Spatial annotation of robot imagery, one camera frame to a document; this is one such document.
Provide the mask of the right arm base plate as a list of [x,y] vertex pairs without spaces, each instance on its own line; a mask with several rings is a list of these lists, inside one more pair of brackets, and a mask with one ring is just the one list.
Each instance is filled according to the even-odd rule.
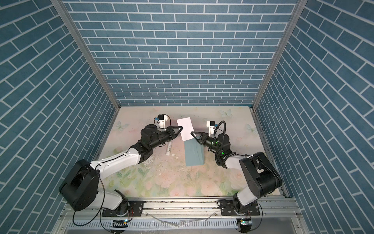
[[246,206],[243,206],[237,200],[219,199],[216,201],[216,203],[220,208],[222,216],[260,215],[257,202],[252,202]]

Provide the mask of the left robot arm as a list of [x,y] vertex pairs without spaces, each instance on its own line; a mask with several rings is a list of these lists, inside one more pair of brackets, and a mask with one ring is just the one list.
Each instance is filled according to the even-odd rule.
[[60,194],[74,211],[86,208],[105,208],[116,216],[130,212],[129,200],[119,190],[107,191],[103,180],[127,167],[145,162],[153,149],[164,145],[183,130],[182,126],[168,126],[164,129],[154,124],[141,130],[141,139],[128,150],[103,160],[77,161],[59,187]]

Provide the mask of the teal envelope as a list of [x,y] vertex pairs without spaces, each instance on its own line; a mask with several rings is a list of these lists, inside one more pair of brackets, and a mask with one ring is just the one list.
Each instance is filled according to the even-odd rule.
[[186,166],[201,166],[204,164],[204,147],[194,138],[184,142]]

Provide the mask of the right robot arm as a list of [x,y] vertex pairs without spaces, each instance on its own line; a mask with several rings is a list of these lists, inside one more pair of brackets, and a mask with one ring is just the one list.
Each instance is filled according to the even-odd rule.
[[218,166],[243,173],[247,185],[233,196],[233,206],[237,213],[248,212],[255,201],[282,186],[281,176],[263,152],[239,155],[231,150],[229,137],[223,133],[216,137],[205,132],[191,132],[191,135],[215,154]]

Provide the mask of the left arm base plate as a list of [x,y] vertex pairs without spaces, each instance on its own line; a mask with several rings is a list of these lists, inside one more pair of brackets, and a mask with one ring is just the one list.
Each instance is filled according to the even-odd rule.
[[141,216],[144,208],[144,201],[131,200],[122,202],[115,210],[104,208],[102,211],[103,217],[137,217]]

